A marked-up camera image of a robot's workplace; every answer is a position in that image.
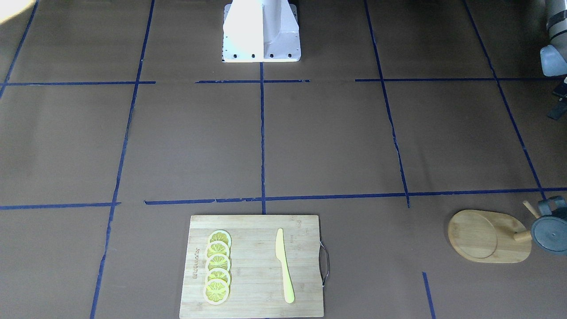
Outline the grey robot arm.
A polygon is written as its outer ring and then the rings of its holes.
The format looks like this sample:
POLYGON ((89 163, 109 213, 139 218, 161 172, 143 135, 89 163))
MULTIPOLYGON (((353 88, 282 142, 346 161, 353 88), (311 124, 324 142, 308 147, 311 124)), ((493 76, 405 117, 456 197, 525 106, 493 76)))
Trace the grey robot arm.
MULTIPOLYGON (((567 2, 565 0, 545 0, 545 29, 549 44, 540 50, 542 72, 546 77, 566 76, 567 74, 567 2)), ((567 79, 557 85, 553 95, 559 97, 557 105, 548 117, 558 121, 567 112, 567 79)))

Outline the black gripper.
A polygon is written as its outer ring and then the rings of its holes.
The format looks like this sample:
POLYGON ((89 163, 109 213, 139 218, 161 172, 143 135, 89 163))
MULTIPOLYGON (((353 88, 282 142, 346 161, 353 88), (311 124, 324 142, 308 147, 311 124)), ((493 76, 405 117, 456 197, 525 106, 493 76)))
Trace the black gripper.
POLYGON ((547 113, 547 117, 558 121, 567 113, 567 78, 558 84, 552 93, 559 99, 558 103, 547 113))

